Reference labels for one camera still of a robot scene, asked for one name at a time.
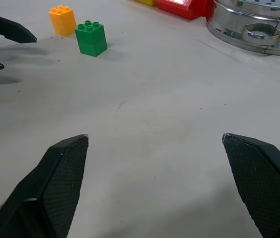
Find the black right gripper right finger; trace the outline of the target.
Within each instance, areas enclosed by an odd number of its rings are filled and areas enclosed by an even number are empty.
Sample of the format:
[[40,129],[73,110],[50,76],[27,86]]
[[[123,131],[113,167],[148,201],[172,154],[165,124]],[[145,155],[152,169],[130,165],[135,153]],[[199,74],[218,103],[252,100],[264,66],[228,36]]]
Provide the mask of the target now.
[[238,193],[263,238],[280,238],[280,150],[255,138],[222,137]]

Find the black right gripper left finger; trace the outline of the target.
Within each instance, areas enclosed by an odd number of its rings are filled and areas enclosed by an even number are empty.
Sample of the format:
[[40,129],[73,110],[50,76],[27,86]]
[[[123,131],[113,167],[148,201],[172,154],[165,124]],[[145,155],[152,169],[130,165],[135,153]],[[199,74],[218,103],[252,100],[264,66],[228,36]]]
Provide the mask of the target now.
[[89,138],[48,148],[0,207],[0,238],[67,238],[80,197]]

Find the orange toy brick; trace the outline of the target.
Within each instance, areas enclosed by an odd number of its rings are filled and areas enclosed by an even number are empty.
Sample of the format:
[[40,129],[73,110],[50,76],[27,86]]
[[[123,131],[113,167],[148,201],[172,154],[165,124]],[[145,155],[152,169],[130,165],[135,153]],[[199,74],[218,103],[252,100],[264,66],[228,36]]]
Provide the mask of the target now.
[[70,36],[77,27],[73,10],[69,6],[58,5],[50,8],[49,17],[57,35]]

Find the green toy brick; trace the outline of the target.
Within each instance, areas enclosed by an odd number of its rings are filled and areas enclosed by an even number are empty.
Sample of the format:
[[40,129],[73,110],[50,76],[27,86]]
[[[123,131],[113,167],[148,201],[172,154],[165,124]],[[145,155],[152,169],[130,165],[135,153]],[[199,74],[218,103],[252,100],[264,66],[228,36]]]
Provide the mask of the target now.
[[108,48],[104,26],[97,21],[78,24],[75,35],[81,54],[97,57]]

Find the steel steamer pot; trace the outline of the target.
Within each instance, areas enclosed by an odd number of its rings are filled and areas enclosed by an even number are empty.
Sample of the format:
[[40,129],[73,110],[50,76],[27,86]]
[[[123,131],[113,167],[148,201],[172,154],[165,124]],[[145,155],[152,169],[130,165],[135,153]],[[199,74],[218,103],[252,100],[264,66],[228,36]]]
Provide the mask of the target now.
[[280,0],[209,0],[207,27],[238,48],[280,56]]

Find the red plastic bin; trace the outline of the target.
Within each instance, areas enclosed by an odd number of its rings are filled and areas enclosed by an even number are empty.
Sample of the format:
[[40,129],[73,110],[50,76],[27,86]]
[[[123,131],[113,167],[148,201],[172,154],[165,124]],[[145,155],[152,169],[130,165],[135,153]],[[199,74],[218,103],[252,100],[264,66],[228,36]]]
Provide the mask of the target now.
[[210,17],[214,0],[156,0],[161,10],[193,20],[199,17]]

